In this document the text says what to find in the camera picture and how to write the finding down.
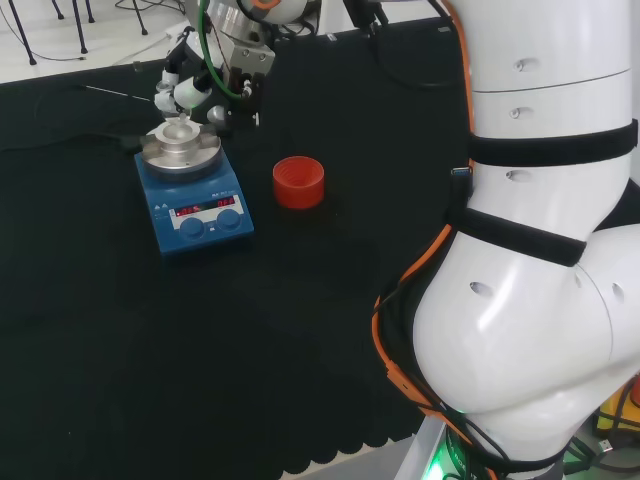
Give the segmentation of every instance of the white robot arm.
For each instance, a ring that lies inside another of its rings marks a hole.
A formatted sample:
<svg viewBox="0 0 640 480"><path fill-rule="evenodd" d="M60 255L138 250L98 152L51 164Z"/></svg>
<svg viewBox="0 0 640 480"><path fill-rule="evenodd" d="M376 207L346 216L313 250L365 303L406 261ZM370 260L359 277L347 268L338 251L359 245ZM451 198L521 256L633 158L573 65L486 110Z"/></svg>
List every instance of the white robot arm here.
<svg viewBox="0 0 640 480"><path fill-rule="evenodd" d="M178 37L167 56L155 104L166 116L177 116L201 105L217 86L237 109L234 121L244 117L257 124L262 84L275 54L269 47L274 30L299 18L306 0L202 0L204 42L200 36L200 8L197 0L185 5L192 27ZM196 76L179 82L182 64L190 60L201 68ZM218 127L227 122L228 111L214 107L208 118Z"/></svg>

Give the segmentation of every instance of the screw hole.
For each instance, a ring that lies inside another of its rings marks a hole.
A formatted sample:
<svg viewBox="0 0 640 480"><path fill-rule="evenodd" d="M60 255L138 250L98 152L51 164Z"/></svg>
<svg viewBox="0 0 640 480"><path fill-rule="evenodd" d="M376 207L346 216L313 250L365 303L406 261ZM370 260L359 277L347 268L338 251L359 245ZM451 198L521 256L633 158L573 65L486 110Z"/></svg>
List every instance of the screw hole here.
<svg viewBox="0 0 640 480"><path fill-rule="evenodd" d="M620 303L624 303L624 290L617 283L613 284L613 296L616 297Z"/></svg>
<svg viewBox="0 0 640 480"><path fill-rule="evenodd" d="M480 295L481 297L491 297L493 295L493 290L491 289L491 287L489 285L485 285L484 283L471 282L469 284L469 287L471 287L471 290L473 290L475 294Z"/></svg>

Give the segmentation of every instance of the red cup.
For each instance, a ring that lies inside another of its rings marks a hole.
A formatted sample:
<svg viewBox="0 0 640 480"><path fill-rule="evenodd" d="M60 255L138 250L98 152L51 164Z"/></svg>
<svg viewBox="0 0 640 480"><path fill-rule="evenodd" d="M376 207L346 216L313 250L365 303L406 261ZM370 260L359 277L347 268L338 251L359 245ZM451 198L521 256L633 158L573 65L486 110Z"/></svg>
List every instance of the red cup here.
<svg viewBox="0 0 640 480"><path fill-rule="evenodd" d="M315 207L324 199L324 168L313 158L285 158L273 167L273 192L283 207Z"/></svg>

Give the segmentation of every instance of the black cloth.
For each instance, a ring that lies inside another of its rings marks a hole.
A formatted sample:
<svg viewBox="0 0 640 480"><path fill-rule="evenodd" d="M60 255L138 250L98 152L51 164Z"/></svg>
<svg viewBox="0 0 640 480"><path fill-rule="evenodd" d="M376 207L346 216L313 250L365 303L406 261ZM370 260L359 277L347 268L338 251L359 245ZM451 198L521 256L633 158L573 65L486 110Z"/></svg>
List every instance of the black cloth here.
<svg viewBox="0 0 640 480"><path fill-rule="evenodd" d="M389 30L389 66L459 75L438 26ZM440 228L463 92L388 83L357 32L276 51L262 126L223 142L255 235L170 261L117 141L6 150L145 133L151 104L67 87L152 98L162 62L0 86L0 478L270 480L417 431L371 312ZM325 203L299 215L271 186L293 154L326 172Z"/></svg>

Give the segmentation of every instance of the green light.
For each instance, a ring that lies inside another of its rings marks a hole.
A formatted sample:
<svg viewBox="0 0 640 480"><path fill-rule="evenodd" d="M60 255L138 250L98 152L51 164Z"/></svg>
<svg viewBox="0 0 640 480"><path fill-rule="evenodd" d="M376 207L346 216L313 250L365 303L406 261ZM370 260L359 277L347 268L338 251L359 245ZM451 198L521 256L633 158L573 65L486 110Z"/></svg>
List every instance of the green light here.
<svg viewBox="0 0 640 480"><path fill-rule="evenodd" d="M431 465L429 465L429 468L422 476L422 480L442 480L442 477L444 477L444 470L442 469L440 459L442 458L442 455L445 451L445 446L441 445L436 454L433 456Z"/></svg>
<svg viewBox="0 0 640 480"><path fill-rule="evenodd" d="M442 480L442 477L444 477L444 470L440 466L440 460L435 459L429 465L429 469L422 477L422 480Z"/></svg>

